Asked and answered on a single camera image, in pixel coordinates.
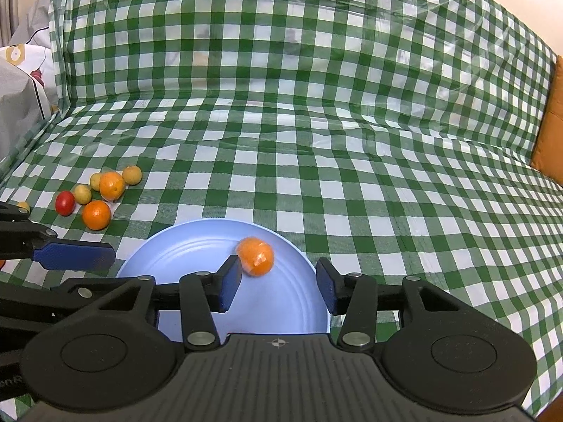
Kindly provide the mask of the red cherry tomato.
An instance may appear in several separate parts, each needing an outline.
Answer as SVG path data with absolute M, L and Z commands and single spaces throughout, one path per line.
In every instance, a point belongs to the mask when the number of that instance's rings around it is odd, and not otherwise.
M 59 192 L 55 199 L 55 210 L 61 216 L 69 216 L 75 210 L 75 196 L 70 191 Z

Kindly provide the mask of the orange tangerine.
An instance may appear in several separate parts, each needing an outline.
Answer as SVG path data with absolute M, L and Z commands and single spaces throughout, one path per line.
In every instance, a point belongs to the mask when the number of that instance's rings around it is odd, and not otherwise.
M 101 231 L 110 224 L 112 212 L 104 201 L 93 200 L 82 208 L 81 216 L 88 229 Z
M 275 255 L 271 246 L 257 237 L 241 240 L 236 247 L 236 254 L 244 272 L 252 277 L 266 275 L 274 266 Z
M 110 202 L 118 201 L 126 190 L 126 183 L 118 172 L 104 172 L 99 181 L 101 196 Z

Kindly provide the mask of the lone yellow longan fruit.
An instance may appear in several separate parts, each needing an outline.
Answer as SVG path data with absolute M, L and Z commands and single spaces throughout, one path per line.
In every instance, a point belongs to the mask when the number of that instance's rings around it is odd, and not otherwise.
M 25 201 L 18 202 L 18 203 L 17 203 L 17 207 L 18 207 L 19 209 L 25 210 L 26 212 L 30 212 L 30 211 L 31 211 L 30 205 L 29 205 L 27 202 L 25 202 Z

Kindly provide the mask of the light blue plate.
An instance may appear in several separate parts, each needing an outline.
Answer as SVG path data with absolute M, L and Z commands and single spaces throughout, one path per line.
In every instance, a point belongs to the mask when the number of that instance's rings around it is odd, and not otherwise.
M 290 241 L 252 223 L 205 218 L 168 227 L 140 246 L 118 276 L 150 275 L 161 285 L 177 283 L 187 273 L 212 273 L 247 237 L 270 245 L 274 267 L 260 277 L 241 277 L 229 311 L 213 315 L 220 339 L 229 333 L 329 332 L 329 312 L 317 288 L 313 264 Z

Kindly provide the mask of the small yellow longan fruit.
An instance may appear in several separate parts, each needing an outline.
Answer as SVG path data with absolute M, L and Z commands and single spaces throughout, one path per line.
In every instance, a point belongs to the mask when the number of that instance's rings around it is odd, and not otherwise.
M 91 186 L 91 189 L 94 190 L 95 192 L 100 192 L 101 177 L 102 177 L 101 172 L 94 173 L 90 177 L 90 186 Z

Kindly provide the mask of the grey patterned pillow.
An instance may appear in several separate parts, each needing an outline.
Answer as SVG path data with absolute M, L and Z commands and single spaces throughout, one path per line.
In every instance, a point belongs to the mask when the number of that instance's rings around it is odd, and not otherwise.
M 36 0 L 1 48 L 1 156 L 51 119 L 58 97 L 51 54 L 49 6 Z

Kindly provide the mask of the green white checkered cloth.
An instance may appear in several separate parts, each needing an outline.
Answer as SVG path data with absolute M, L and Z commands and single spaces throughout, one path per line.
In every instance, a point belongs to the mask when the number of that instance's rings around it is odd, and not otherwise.
M 141 185 L 98 234 L 125 260 L 203 217 L 311 259 L 415 275 L 532 346 L 524 405 L 562 392 L 562 188 L 531 166 L 555 52 L 493 0 L 49 0 L 59 110 L 1 162 L 53 208 L 98 170 Z

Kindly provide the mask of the orange cushion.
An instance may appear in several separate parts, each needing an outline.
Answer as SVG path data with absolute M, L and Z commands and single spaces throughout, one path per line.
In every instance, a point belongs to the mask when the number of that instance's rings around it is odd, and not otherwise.
M 533 148 L 531 166 L 559 185 L 563 183 L 563 59 L 558 55 L 555 75 L 540 130 Z

